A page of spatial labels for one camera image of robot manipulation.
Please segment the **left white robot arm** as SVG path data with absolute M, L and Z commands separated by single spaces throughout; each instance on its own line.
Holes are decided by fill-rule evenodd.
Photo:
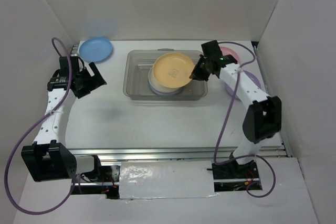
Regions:
M 74 156 L 66 148 L 66 129 L 74 102 L 106 84 L 96 65 L 91 62 L 89 73 L 78 56 L 59 58 L 60 68 L 47 83 L 47 118 L 39 124 L 32 145 L 24 146 L 21 156 L 36 182 L 71 179 L 84 174 L 91 181 L 103 177 L 97 155 Z

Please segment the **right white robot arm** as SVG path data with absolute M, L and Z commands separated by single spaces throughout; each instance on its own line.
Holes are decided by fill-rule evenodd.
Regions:
M 228 166 L 229 173 L 242 177 L 256 158 L 264 140 L 272 138 L 281 130 L 282 103 L 278 96 L 270 96 L 259 88 L 232 55 L 224 55 L 216 40 L 201 45 L 202 54 L 194 67 L 190 79 L 208 81 L 210 75 L 226 83 L 232 90 L 232 97 L 238 97 L 246 115 L 242 129 L 244 138 L 225 162 L 214 160 L 218 166 Z

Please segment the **orange plastic plate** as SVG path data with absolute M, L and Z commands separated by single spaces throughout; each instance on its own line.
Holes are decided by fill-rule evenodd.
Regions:
M 160 56 L 153 65 L 155 79 L 164 87 L 181 88 L 192 81 L 194 63 L 189 56 L 171 52 Z

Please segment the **cream plastic plate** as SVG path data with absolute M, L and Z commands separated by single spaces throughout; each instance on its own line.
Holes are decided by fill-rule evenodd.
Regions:
M 155 76 L 154 76 L 154 73 L 153 73 L 153 67 L 151 67 L 151 69 L 149 70 L 149 74 L 148 74 L 148 82 L 151 82 L 151 83 L 159 83 Z

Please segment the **blue plastic plate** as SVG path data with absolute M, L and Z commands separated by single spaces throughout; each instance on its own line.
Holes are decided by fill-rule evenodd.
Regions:
M 105 61 L 111 56 L 112 52 L 112 43 L 104 37 L 90 38 L 79 47 L 80 58 L 86 62 Z

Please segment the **white watermelon pattern plate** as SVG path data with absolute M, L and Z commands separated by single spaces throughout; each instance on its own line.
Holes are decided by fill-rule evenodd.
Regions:
M 155 89 L 153 86 L 149 86 L 149 87 L 150 87 L 151 91 L 154 92 L 155 94 L 164 95 L 164 96 L 177 95 L 177 94 L 181 93 L 182 90 L 183 90 L 182 88 L 180 88 L 180 89 L 177 89 L 177 90 L 172 91 L 172 92 L 162 92 L 162 91 L 159 91 L 159 90 Z

